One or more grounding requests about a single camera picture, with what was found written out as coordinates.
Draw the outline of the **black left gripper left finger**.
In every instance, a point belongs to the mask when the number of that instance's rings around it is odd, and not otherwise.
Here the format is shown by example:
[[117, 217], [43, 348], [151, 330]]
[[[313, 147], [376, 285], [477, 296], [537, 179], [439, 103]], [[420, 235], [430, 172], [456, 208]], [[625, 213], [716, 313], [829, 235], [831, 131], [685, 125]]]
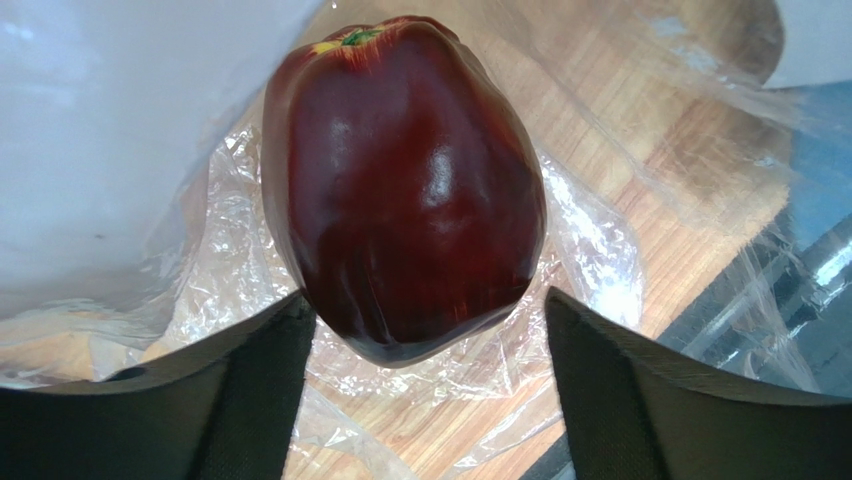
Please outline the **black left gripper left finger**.
[[100, 382], [1, 392], [5, 479], [278, 479], [316, 320], [293, 294]]

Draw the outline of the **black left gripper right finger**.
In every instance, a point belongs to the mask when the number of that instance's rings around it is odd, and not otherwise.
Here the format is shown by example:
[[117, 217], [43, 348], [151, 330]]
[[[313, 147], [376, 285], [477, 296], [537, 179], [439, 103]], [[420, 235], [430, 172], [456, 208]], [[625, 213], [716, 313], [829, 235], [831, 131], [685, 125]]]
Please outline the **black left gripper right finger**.
[[557, 288], [548, 345], [580, 479], [847, 479], [849, 400], [684, 356]]

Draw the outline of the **dark purple fake fruit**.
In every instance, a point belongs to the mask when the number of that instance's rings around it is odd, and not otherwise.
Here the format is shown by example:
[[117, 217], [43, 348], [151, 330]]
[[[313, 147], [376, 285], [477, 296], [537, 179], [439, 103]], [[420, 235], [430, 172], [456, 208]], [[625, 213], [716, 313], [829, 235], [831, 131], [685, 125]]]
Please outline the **dark purple fake fruit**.
[[266, 87], [260, 173], [290, 275], [376, 365], [496, 326], [534, 277], [547, 213], [531, 140], [433, 18], [351, 25], [292, 51]]

